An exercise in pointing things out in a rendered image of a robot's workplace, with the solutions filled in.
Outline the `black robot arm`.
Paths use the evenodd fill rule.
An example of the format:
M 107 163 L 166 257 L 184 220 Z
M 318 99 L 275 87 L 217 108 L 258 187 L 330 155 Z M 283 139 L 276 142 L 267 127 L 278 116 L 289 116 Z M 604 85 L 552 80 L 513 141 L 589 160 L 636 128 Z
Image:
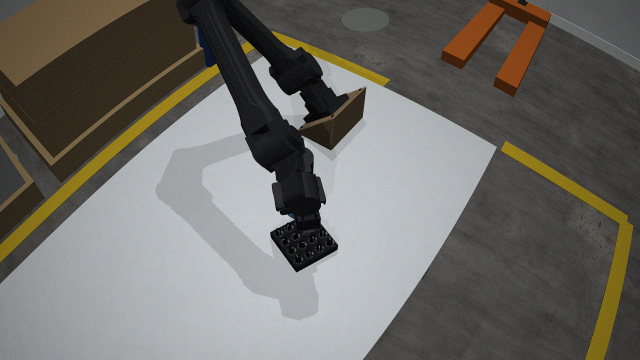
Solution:
M 322 80 L 313 55 L 286 46 L 239 0 L 178 0 L 175 5 L 182 22 L 196 21 L 201 29 L 237 107 L 254 161 L 275 172 L 285 208 L 296 215 L 297 232 L 320 229 L 322 203 L 313 152 L 269 100 L 233 28 L 270 63 L 269 74 L 286 95 L 301 91 L 309 112 L 303 118 L 306 124 L 333 115 L 349 96 L 336 96 Z

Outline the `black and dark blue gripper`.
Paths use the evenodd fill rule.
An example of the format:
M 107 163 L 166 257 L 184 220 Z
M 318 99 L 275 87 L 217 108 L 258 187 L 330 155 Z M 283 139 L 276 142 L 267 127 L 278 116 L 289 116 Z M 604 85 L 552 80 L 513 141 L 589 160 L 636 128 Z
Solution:
M 325 192 L 323 190 L 323 185 L 322 185 L 322 179 L 320 177 L 317 177 L 317 182 L 318 182 L 318 194 L 320 197 L 320 203 L 323 203 L 323 205 L 326 204 L 326 195 Z M 273 197 L 274 197 L 274 202 L 275 202 L 275 208 L 277 212 L 280 212 L 281 215 L 288 215 L 290 216 L 290 218 L 293 218 L 295 221 L 295 215 L 290 213 L 290 209 L 289 208 L 285 208 L 285 203 L 284 200 L 282 198 L 282 191 L 281 191 L 281 183 L 280 182 L 274 182 L 272 183 L 272 193 L 273 193 Z

